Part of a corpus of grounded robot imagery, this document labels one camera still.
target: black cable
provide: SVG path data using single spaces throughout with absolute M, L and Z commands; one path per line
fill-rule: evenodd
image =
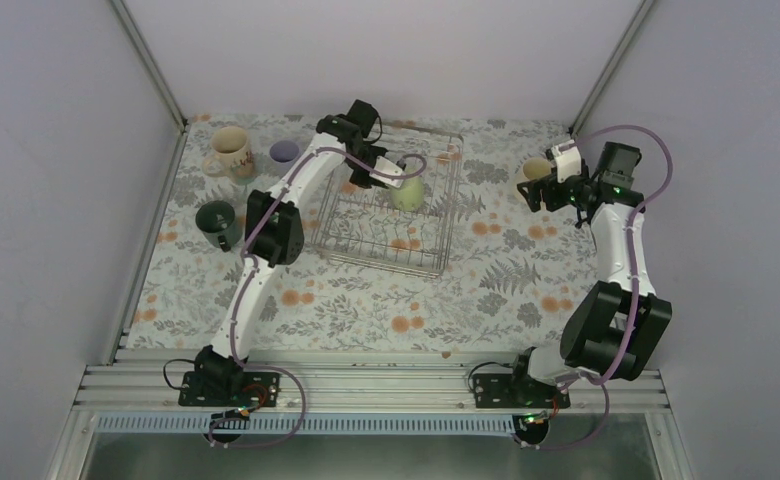
M 510 363 L 499 363 L 499 362 L 479 363 L 478 365 L 472 367 L 470 373 L 467 374 L 467 387 L 469 387 L 470 392 L 475 393 L 475 389 L 472 387 L 472 374 L 475 373 L 475 371 L 478 370 L 479 368 L 486 367 L 488 365 L 499 365 L 500 367 L 504 367 L 504 368 L 512 368 Z
M 376 116 L 378 117 L 378 136 L 374 140 L 364 140 L 364 143 L 367 145 L 372 145 L 381 140 L 381 136 L 384 135 L 384 124 L 381 123 L 381 115 L 376 113 Z
M 173 358 L 172 360 L 163 364 L 163 380 L 166 382 L 166 386 L 171 388 L 172 390 L 181 390 L 181 387 L 176 387 L 175 385 L 172 385 L 172 382 L 169 381 L 169 377 L 166 376 L 166 367 L 168 367 L 169 364 L 172 362 L 184 362 L 184 363 L 189 363 L 190 365 L 195 365 L 195 362 L 193 362 L 192 360 L 187 360 L 186 358 Z

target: tabletop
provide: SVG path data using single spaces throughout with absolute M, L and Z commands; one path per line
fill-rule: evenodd
M 225 200 L 245 222 L 246 198 L 278 181 L 270 146 L 305 148 L 319 118 L 201 115 L 187 145 L 157 235 L 128 348 L 201 348 L 227 316 L 243 271 L 234 251 L 210 245 L 195 226 L 204 203 Z M 253 326 L 265 350 L 518 351 L 551 344 L 595 283 L 595 247 L 572 209 L 529 211 L 513 178 L 530 157 L 567 139 L 556 122 L 432 119 L 408 125 L 458 132 L 464 156 L 453 205 L 449 263 L 437 279 L 410 277 L 322 258 L 308 247 L 286 268 Z M 256 176 L 236 186 L 201 171 L 218 128 L 249 132 Z M 309 237 L 317 208 L 302 209 Z

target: mug handle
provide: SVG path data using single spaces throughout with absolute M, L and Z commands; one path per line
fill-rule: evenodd
M 216 237 L 216 241 L 219 242 L 219 248 L 221 248 L 223 252 L 231 251 L 231 245 L 228 245 L 228 242 L 225 241 L 225 235 Z
M 216 157 L 207 157 L 202 162 L 202 172 L 211 178 L 219 178 L 228 175 L 222 164 L 219 164 L 219 168 L 214 167 L 214 163 L 219 163 Z

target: dark green mug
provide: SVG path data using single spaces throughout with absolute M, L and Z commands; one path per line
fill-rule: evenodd
M 202 205 L 196 212 L 196 226 L 208 242 L 223 252 L 231 251 L 242 235 L 237 224 L 237 214 L 228 202 L 214 200 Z

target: metal basket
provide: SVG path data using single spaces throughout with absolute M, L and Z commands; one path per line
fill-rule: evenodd
M 363 190 L 340 168 L 328 181 L 311 243 L 326 258 L 382 270 L 439 277 L 449 260 L 454 205 L 463 161 L 460 134 L 403 124 L 384 126 L 377 145 L 396 162 L 406 153 L 426 158 L 424 202 L 412 212 L 393 207 L 390 191 Z M 408 165 L 408 171 L 416 168 Z

